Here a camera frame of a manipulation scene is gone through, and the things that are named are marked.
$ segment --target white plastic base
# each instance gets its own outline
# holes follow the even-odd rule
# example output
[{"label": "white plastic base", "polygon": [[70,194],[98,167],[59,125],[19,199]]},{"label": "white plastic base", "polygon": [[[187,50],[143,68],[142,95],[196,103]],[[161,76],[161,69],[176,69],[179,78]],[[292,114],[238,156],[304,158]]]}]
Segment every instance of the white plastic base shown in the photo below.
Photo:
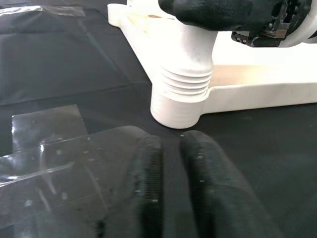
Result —
[{"label": "white plastic base", "polygon": [[131,2],[110,4],[109,23],[121,28],[150,78],[151,113],[161,124],[189,128],[202,114],[317,102],[316,65],[307,58],[316,47],[254,49],[219,33],[213,67],[216,33]]}]

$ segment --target black fabric surface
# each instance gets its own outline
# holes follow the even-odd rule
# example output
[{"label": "black fabric surface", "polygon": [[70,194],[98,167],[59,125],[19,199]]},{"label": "black fabric surface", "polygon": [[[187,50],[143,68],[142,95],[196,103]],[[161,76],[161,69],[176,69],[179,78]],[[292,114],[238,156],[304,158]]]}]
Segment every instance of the black fabric surface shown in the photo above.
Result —
[{"label": "black fabric surface", "polygon": [[199,132],[180,140],[200,238],[282,238],[248,181],[221,147]]},{"label": "black fabric surface", "polygon": [[[76,104],[88,133],[133,125],[161,138],[164,237],[196,238],[179,152],[184,132],[150,113],[151,84],[106,5],[124,0],[1,0],[81,5],[86,17],[45,12],[0,17],[0,155],[12,153],[12,115]],[[317,237],[317,104],[204,115],[193,128],[212,137],[249,182],[287,238]],[[0,231],[13,238],[13,229]]]},{"label": "black fabric surface", "polygon": [[213,31],[260,31],[279,13],[279,0],[158,0],[160,7],[185,24]]}]

